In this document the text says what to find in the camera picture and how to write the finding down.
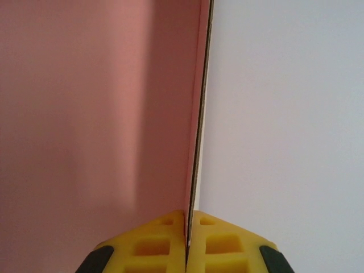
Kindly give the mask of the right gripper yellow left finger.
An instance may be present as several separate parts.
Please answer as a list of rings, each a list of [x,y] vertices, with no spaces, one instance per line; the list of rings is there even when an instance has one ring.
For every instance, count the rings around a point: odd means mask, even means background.
[[[184,212],[175,210],[98,244],[78,272],[185,272]]]

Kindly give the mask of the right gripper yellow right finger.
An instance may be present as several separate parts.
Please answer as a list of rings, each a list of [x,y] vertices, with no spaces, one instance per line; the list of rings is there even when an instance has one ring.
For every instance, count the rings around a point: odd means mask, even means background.
[[[287,272],[287,260],[264,237],[196,210],[187,272]]]

